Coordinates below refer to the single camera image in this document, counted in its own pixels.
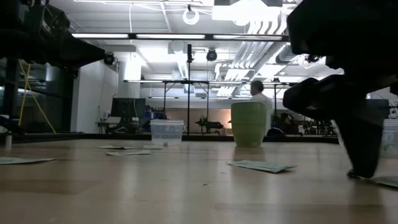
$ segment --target clear plastic container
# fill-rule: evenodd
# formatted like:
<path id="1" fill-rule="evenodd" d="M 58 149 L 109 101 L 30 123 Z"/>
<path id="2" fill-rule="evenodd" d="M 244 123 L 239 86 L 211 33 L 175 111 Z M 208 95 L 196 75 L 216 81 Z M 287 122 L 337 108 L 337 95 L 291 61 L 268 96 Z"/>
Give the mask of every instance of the clear plastic container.
<path id="1" fill-rule="evenodd" d="M 152 142 L 157 146 L 181 144 L 184 122 L 180 120 L 153 119 L 150 121 Z"/>
<path id="2" fill-rule="evenodd" d="M 385 119 L 380 148 L 382 157 L 398 157 L 398 119 Z"/>

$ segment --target white shirt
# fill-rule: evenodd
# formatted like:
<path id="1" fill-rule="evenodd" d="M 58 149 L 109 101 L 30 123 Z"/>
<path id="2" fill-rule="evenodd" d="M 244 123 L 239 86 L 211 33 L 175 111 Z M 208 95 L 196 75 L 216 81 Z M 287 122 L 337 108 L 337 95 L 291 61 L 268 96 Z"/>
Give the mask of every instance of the white shirt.
<path id="1" fill-rule="evenodd" d="M 267 116 L 267 121 L 266 121 L 266 134 L 268 133 L 268 130 L 271 128 L 271 114 L 272 114 L 272 100 L 270 100 L 268 97 L 266 97 L 264 94 L 259 93 L 250 99 L 250 102 L 257 102 L 257 103 L 263 103 L 266 106 L 266 116 Z"/>

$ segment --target green ceramic cup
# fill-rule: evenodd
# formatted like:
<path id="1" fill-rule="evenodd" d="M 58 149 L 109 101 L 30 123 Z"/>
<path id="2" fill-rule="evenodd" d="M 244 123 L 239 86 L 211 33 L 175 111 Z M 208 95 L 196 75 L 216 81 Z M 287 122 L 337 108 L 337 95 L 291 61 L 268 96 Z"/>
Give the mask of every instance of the green ceramic cup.
<path id="1" fill-rule="evenodd" d="M 234 140 L 239 147 L 259 147 L 266 133 L 266 106 L 262 103 L 234 103 L 231 124 Z"/>

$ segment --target man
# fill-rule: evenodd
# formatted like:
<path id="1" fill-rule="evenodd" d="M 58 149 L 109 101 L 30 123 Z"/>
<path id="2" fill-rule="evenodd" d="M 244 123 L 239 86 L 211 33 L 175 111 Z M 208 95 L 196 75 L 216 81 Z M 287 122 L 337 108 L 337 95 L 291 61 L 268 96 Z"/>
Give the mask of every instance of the man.
<path id="1" fill-rule="evenodd" d="M 267 135 L 268 130 L 270 130 L 271 128 L 272 101 L 264 94 L 262 94 L 263 90 L 264 90 L 264 85 L 262 84 L 261 81 L 256 80 L 251 82 L 250 94 L 252 95 L 252 98 L 250 99 L 250 102 L 263 103 L 266 106 L 266 116 L 267 116 L 266 135 Z"/>

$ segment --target computer monitor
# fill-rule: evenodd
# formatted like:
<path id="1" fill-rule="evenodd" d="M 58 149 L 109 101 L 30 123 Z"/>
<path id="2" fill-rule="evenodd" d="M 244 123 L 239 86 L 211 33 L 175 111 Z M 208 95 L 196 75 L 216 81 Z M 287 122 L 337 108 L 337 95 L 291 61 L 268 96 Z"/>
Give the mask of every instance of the computer monitor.
<path id="1" fill-rule="evenodd" d="M 127 118 L 143 118 L 145 116 L 145 99 L 113 98 L 111 116 Z"/>

